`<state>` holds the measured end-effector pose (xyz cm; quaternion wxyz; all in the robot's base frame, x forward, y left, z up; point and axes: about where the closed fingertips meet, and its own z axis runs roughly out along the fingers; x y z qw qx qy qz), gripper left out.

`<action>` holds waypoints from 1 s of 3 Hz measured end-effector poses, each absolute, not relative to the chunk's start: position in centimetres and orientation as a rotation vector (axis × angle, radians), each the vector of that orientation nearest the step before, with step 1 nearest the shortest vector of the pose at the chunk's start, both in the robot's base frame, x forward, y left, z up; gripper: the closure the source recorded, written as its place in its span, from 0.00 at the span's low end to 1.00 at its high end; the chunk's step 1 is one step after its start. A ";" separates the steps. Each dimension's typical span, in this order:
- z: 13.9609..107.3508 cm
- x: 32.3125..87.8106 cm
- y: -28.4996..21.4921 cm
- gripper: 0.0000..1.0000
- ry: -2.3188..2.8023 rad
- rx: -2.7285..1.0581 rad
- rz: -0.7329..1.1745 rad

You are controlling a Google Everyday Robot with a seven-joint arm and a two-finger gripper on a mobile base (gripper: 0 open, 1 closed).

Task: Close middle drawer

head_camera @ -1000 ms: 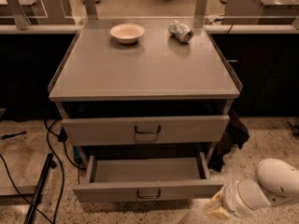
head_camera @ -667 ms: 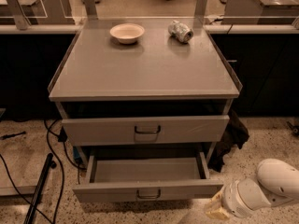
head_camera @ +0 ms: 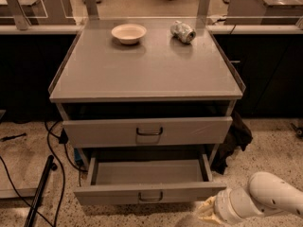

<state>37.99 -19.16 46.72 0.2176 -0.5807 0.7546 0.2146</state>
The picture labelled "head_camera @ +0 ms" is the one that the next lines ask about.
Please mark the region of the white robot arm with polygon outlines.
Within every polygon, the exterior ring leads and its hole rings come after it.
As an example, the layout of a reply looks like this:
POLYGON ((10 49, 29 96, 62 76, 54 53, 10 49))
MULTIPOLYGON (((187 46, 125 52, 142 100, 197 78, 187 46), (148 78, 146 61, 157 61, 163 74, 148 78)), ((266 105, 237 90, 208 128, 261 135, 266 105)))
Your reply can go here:
POLYGON ((303 192, 269 172, 254 173, 247 185, 226 188, 196 211, 198 219, 234 225, 247 218, 293 214, 303 218, 303 192))

